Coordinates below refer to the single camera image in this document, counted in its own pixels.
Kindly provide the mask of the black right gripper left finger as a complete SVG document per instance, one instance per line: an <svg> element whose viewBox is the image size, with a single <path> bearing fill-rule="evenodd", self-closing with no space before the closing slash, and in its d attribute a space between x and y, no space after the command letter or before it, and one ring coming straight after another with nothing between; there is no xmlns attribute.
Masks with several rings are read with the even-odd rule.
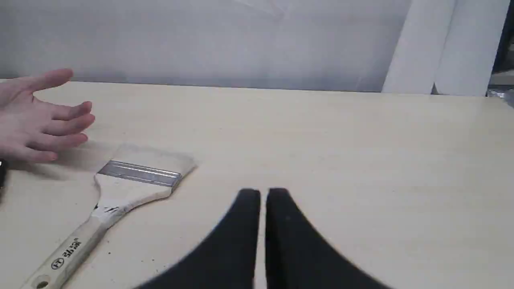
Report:
<svg viewBox="0 0 514 289"><path fill-rule="evenodd" d="M177 264L140 289L252 289L255 279L261 193L239 190L225 216Z"/></svg>

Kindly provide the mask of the person's bare open hand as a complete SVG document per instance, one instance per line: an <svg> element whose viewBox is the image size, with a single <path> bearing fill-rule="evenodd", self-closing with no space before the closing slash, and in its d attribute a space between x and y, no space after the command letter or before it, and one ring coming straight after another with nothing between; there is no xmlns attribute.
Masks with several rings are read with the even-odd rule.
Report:
<svg viewBox="0 0 514 289"><path fill-rule="evenodd" d="M35 93L62 86L73 77L69 68L16 77L0 85L0 150L3 159L28 163L57 160L60 151L88 141L85 130L94 124L92 102L61 106L38 99Z"/></svg>

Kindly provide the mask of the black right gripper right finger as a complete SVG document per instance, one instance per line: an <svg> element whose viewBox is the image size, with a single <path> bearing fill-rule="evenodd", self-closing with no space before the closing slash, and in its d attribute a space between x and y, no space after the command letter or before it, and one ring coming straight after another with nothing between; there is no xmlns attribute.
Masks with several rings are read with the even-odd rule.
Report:
<svg viewBox="0 0 514 289"><path fill-rule="evenodd" d="M269 289L385 289L339 254L285 188L266 200L265 271Z"/></svg>

